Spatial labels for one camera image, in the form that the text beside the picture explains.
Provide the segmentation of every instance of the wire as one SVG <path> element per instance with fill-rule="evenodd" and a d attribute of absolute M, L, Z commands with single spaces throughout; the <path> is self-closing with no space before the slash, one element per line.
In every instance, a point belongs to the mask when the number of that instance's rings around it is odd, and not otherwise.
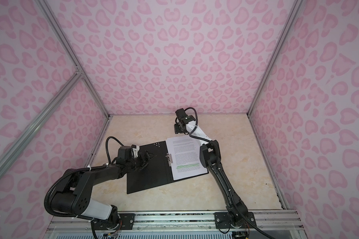
<path fill-rule="evenodd" d="M 104 169 L 106 168 L 106 165 L 102 165 L 102 166 L 96 166 L 96 167 L 92 167 L 92 170 L 94 169 Z M 78 173 L 78 172 L 86 172 L 89 171 L 90 169 L 88 167 L 84 167 L 84 168 L 80 168 L 80 169 L 75 169 L 73 171 L 70 171 L 64 175 L 61 176 L 61 178 L 59 178 L 47 191 L 45 198 L 44 198 L 44 208 L 45 210 L 51 214 L 52 216 L 60 216 L 60 217 L 78 217 L 81 219 L 86 219 L 86 220 L 92 220 L 92 217 L 88 217 L 88 216 L 81 216 L 81 215 L 74 215 L 74 214 L 70 214 L 70 213 L 59 213 L 56 212 L 52 209 L 51 205 L 49 204 L 49 198 L 51 196 L 51 194 L 53 193 L 53 191 L 56 189 L 57 185 L 64 179 L 66 179 L 67 177 L 71 176 L 72 174 Z"/>
<path fill-rule="evenodd" d="M 250 236 L 250 227 L 249 227 L 249 224 L 247 222 L 246 222 L 246 225 L 247 225 L 247 228 L 249 229 L 249 232 L 246 233 L 246 237 L 249 238 L 249 236 Z"/>
<path fill-rule="evenodd" d="M 95 224 L 93 223 L 93 221 L 90 221 L 90 227 L 92 229 L 92 234 L 93 234 L 94 239 L 98 239 L 96 232 L 95 232 Z"/>
<path fill-rule="evenodd" d="M 230 222 L 228 222 L 228 223 L 229 223 L 229 229 L 228 229 L 226 232 L 222 232 L 221 229 L 219 229 L 219 228 L 218 228 L 218 230 L 219 230 L 221 233 L 223 233 L 223 234 L 227 234 L 228 232 L 230 232 L 231 224 L 230 224 Z"/>
<path fill-rule="evenodd" d="M 196 115 L 196 125 L 195 125 L 194 129 L 189 133 L 189 136 L 192 137 L 192 138 L 195 138 L 195 139 L 198 139 L 198 140 L 203 140 L 203 141 L 206 141 L 206 142 L 210 143 L 213 146 L 214 150 L 215 150 L 215 154 L 217 155 L 217 157 L 219 157 L 219 148 L 213 141 L 192 135 L 193 132 L 196 131 L 197 126 L 198 126 L 198 115 L 197 115 L 196 109 L 194 109 L 193 107 L 188 107 L 188 108 L 185 109 L 185 111 L 187 111 L 188 109 L 192 109 L 194 111 L 194 114 Z"/>
<path fill-rule="evenodd" d="M 235 202 L 234 202 L 234 198 L 233 198 L 233 195 L 232 195 L 232 193 L 231 193 L 229 184 L 227 183 L 227 181 L 226 181 L 226 179 L 225 179 L 225 177 L 223 176 L 222 173 L 221 173 L 221 176 L 222 176 L 222 178 L 225 180 L 226 186 L 227 186 L 227 188 L 228 188 L 228 190 L 229 190 L 231 202 L 233 203 L 234 208 L 235 208 L 235 209 L 237 210 L 237 212 L 243 217 L 243 219 L 246 221 L 246 223 L 249 223 L 251 227 L 253 227 L 255 230 L 257 230 L 257 231 L 258 231 L 259 233 L 261 233 L 262 235 L 264 235 L 264 236 L 266 236 L 266 237 L 268 237 L 268 238 L 270 238 L 270 239 L 275 239 L 273 236 L 270 236 L 269 234 L 267 234 L 266 232 L 262 231 L 261 229 L 259 229 L 258 227 L 256 227 L 254 224 L 252 224 L 252 223 L 250 222 L 250 220 L 249 220 L 245 215 L 243 215 L 243 214 L 241 213 L 241 211 L 238 209 L 237 205 L 236 205 Z"/>
<path fill-rule="evenodd" d="M 121 227 L 122 227 L 122 220 L 120 220 L 120 227 L 115 232 L 118 232 L 121 229 Z"/>
<path fill-rule="evenodd" d="M 110 161 L 110 155 L 109 155 L 109 150 L 108 150 L 108 142 L 110 139 L 114 139 L 115 141 L 117 141 L 121 146 L 124 146 L 118 139 L 116 139 L 115 137 L 113 136 L 109 136 L 107 139 L 106 139 L 106 142 L 105 142 L 105 150 L 106 150 L 106 156 L 108 157 L 108 163 L 109 164 L 112 164 L 114 163 L 114 160 L 113 162 Z"/>

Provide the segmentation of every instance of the pink leopard print wall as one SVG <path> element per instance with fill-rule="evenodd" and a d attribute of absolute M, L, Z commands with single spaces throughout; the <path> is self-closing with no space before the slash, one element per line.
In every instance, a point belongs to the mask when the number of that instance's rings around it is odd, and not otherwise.
<path fill-rule="evenodd" d="M 46 191 L 68 168 L 84 166 L 104 120 L 79 82 L 0 180 L 0 239 L 43 237 Z"/>
<path fill-rule="evenodd" d="M 359 1 L 307 1 L 254 125 L 309 238 L 359 238 Z"/>
<path fill-rule="evenodd" d="M 50 0 L 112 114 L 247 112 L 293 0 Z"/>
<path fill-rule="evenodd" d="M 73 71 L 32 0 L 0 1 L 0 156 Z"/>

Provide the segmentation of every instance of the clipboard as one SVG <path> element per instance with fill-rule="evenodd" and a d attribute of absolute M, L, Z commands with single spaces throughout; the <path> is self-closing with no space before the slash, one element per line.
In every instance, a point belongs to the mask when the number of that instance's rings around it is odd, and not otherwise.
<path fill-rule="evenodd" d="M 152 152 L 155 156 L 141 171 L 135 171 L 126 174 L 126 194 L 139 192 L 145 189 L 151 189 L 161 185 L 170 184 L 209 173 L 209 171 L 207 171 L 205 174 L 173 180 L 172 168 L 170 165 L 171 157 L 168 154 L 165 141 L 140 146 L 140 150 Z"/>

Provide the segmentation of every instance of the paper document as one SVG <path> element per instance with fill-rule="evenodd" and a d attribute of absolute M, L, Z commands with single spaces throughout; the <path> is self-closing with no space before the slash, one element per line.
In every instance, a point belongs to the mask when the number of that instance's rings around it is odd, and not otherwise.
<path fill-rule="evenodd" d="M 200 174 L 206 174 L 199 160 L 199 143 L 188 135 L 168 138 L 166 140 L 168 153 L 172 155 L 173 179 L 184 179 Z"/>

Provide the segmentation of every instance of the aluminum frame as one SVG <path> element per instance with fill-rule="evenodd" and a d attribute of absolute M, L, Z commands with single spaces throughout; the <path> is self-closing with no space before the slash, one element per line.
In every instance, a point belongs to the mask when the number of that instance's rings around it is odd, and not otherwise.
<path fill-rule="evenodd" d="M 90 78 L 85 72 L 84 67 L 81 65 L 80 60 L 78 59 L 73 47 L 70 45 L 69 40 L 62 30 L 58 20 L 53 13 L 52 9 L 50 8 L 48 2 L 46 0 L 35 0 L 38 7 L 40 8 L 41 12 L 45 16 L 46 20 L 48 21 L 49 25 L 51 26 L 53 32 L 55 33 L 56 37 L 60 41 L 62 47 L 67 52 L 69 59 L 75 65 L 77 70 L 80 70 L 84 74 L 84 83 L 86 87 L 89 89 L 90 94 L 92 95 L 93 99 L 95 100 L 98 107 L 101 109 L 102 113 L 105 115 L 106 118 L 109 118 L 109 112 L 106 109 L 104 103 L 102 102 L 100 96 L 98 95 L 97 91 L 93 87 L 93 84 L 90 81 Z"/>
<path fill-rule="evenodd" d="M 257 226 L 263 230 L 304 231 L 296 210 L 250 210 L 254 213 Z M 130 232 L 189 232 L 218 231 L 215 228 L 215 212 L 227 211 L 153 211 L 119 212 L 135 213 Z M 80 233 L 90 229 L 88 220 L 73 217 L 53 217 L 46 234 Z"/>
<path fill-rule="evenodd" d="M 267 157 L 266 155 L 266 151 L 264 150 L 264 147 L 261 143 L 261 141 L 259 141 L 259 138 L 258 138 L 258 133 L 257 131 L 255 130 L 255 127 L 253 125 L 253 122 L 252 122 L 252 119 L 250 116 L 248 116 L 249 118 L 249 122 L 250 122 L 250 125 L 251 125 L 251 128 L 253 129 L 253 133 L 254 133 L 254 136 L 255 136 L 255 139 L 258 143 L 258 146 L 259 146 L 259 150 L 261 151 L 262 153 L 262 157 L 263 157 L 263 160 L 264 160 L 264 163 L 266 165 L 266 168 L 269 172 L 269 175 L 270 175 L 270 178 L 271 180 L 273 181 L 273 185 L 274 185 L 274 189 L 275 189 L 275 192 L 277 193 L 277 196 L 279 198 L 279 202 L 281 203 L 281 206 L 283 209 L 290 209 L 290 205 L 289 203 L 287 202 L 287 199 L 286 197 L 284 196 L 282 190 L 281 190 L 281 186 L 279 185 L 279 182 L 278 180 L 276 179 L 276 176 L 275 176 L 275 173 L 274 173 L 274 170 L 273 168 L 271 167 L 271 164 L 270 164 L 270 160 L 269 158 Z"/>
<path fill-rule="evenodd" d="M 113 115 L 110 115 L 110 117 L 105 120 L 104 125 L 101 129 L 101 133 L 98 136 L 88 159 L 86 160 L 86 163 L 85 163 L 86 165 L 91 165 L 93 163 L 93 161 L 95 160 L 97 152 L 100 149 L 101 143 L 103 142 L 106 131 L 108 130 L 110 122 L 112 121 L 112 118 L 113 118 Z"/>
<path fill-rule="evenodd" d="M 286 24 L 283 26 L 283 29 L 281 31 L 281 34 L 279 36 L 278 42 L 275 45 L 275 50 L 273 51 L 273 54 L 270 57 L 269 63 L 266 66 L 266 69 L 264 71 L 263 77 L 261 79 L 261 83 L 258 86 L 258 89 L 256 90 L 254 94 L 253 102 L 251 103 L 249 107 L 249 111 L 247 112 L 247 115 L 251 115 L 255 105 L 258 102 L 259 96 L 261 95 L 263 91 L 264 84 L 268 81 L 268 78 L 273 71 L 273 68 L 275 66 L 275 63 L 277 59 L 279 58 L 279 55 L 282 53 L 282 49 L 284 45 L 286 44 L 286 41 L 291 33 L 291 30 L 293 26 L 295 25 L 295 22 L 298 19 L 298 16 L 306 3 L 306 0 L 295 0 L 293 3 L 293 6 L 291 8 L 290 14 L 287 17 Z"/>
<path fill-rule="evenodd" d="M 37 132 L 48 121 L 62 101 L 67 97 L 78 81 L 83 79 L 81 71 L 77 71 L 62 87 L 62 89 L 49 101 L 41 113 L 25 128 L 20 137 L 2 156 L 0 156 L 0 179 L 10 169 L 17 157 L 32 141 Z"/>

